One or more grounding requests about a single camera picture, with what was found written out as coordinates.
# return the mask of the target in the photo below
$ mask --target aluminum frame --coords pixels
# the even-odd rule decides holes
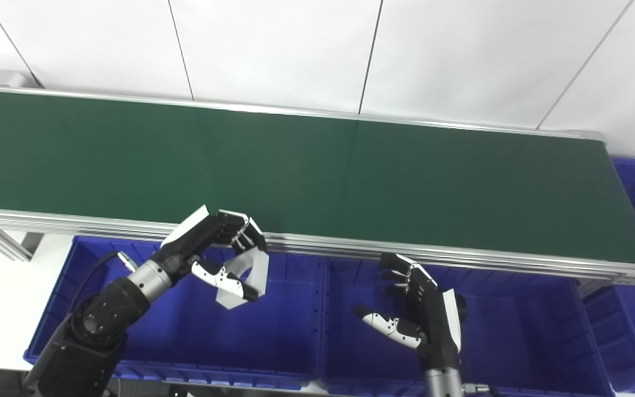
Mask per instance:
[[[26,232],[162,241],[176,226],[177,224],[174,223],[0,210],[0,229]],[[602,286],[608,283],[635,286],[635,264],[628,263],[305,234],[271,232],[264,234],[269,251],[274,252],[377,259],[381,252],[390,251],[408,256],[424,265],[604,281],[595,284],[583,283],[584,286],[588,286],[588,289],[589,286]]]

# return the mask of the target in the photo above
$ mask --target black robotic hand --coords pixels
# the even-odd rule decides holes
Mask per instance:
[[[212,244],[232,246],[237,255],[266,251],[266,240],[253,219],[231,211],[209,214],[202,206],[179,224],[141,266],[130,264],[128,256],[120,255],[132,273],[110,282],[68,314],[24,385],[43,397],[102,395],[126,344],[127,327],[191,271],[212,286],[245,300],[256,300],[257,291],[245,286],[237,275],[200,259],[202,251]]]
[[[383,253],[379,265],[385,269],[381,277],[395,281],[388,292],[405,294],[407,318],[391,318],[362,304],[353,307],[353,313],[418,352],[430,397],[462,396],[459,349],[464,300],[452,289],[440,291],[423,266],[405,256]]]

